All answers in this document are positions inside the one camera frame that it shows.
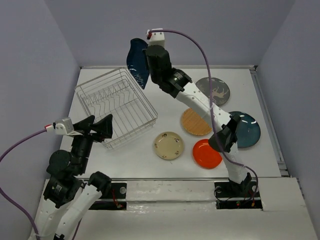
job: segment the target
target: beige plate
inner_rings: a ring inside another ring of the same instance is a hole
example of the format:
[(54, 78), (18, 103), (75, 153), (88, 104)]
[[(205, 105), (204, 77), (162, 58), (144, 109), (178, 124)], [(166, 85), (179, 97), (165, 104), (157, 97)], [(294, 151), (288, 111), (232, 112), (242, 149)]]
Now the beige plate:
[(173, 160), (182, 154), (185, 144), (178, 134), (166, 131), (155, 138), (153, 148), (160, 158)]

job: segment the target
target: tan plate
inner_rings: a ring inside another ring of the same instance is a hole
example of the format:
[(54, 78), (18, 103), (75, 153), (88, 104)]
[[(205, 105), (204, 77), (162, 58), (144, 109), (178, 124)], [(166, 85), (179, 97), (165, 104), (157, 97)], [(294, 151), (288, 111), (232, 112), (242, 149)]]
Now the tan plate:
[(183, 128), (190, 134), (204, 136), (209, 134), (212, 129), (195, 111), (188, 108), (181, 117)]
[(185, 144), (182, 138), (172, 131), (159, 134), (153, 143), (155, 154), (165, 160), (173, 160), (184, 151)]

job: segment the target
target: white table surface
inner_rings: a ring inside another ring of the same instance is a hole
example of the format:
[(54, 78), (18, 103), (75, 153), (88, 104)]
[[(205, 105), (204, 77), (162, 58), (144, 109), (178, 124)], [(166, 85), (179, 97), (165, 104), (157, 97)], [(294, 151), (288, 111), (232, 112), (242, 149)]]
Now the white table surface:
[[(205, 69), (181, 69), (194, 82), (208, 76)], [(82, 69), (77, 85), (111, 70)], [(259, 177), (280, 177), (277, 158), (250, 71), (248, 69), (211, 69), (211, 75), (226, 82), (230, 88), (230, 99), (222, 109), (226, 112), (248, 113), (260, 125), (261, 137), (258, 143), (253, 147), (239, 150), (243, 162), (253, 168)], [(180, 118), (188, 107), (162, 92), (150, 79), (143, 92), (158, 112), (154, 127), (116, 150), (110, 151), (102, 144), (94, 143), (86, 173), (81, 177), (89, 178), (92, 173), (100, 171), (113, 179), (227, 178), (228, 172), (223, 162), (211, 170), (203, 169), (194, 162), (192, 157), (194, 144), (200, 139), (210, 138), (211, 134), (196, 137), (184, 131)], [(76, 94), (73, 96), (69, 117), (73, 123), (87, 117)], [(173, 161), (159, 158), (152, 148), (155, 137), (166, 131), (179, 134), (185, 143), (184, 153)], [(71, 143), (72, 138), (64, 136), (60, 148), (70, 150)]]
[(317, 240), (307, 210), (216, 210), (212, 203), (90, 210), (76, 240)]

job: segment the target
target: red wire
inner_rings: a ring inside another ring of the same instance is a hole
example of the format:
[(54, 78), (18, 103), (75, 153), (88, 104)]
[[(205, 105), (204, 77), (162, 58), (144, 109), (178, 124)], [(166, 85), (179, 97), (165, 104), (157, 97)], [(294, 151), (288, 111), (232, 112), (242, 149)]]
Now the red wire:
[(112, 189), (111, 193), (112, 193), (112, 198), (113, 198), (115, 205), (118, 206), (118, 200), (116, 199), (115, 190)]
[(252, 204), (255, 204), (255, 196), (252, 197)]

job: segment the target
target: screw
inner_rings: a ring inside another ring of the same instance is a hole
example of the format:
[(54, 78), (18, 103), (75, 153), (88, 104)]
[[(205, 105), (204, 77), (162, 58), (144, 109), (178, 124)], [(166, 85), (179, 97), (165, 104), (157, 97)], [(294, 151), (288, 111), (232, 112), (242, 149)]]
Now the screw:
[(253, 186), (252, 186), (252, 191), (254, 192), (255, 190), (256, 190), (256, 185), (253, 185)]
[(121, 194), (125, 194), (126, 192), (127, 192), (127, 189), (124, 186), (120, 187)]
[(215, 192), (216, 192), (217, 194), (222, 193), (222, 188), (221, 188), (220, 186), (217, 186), (217, 187), (215, 188)]

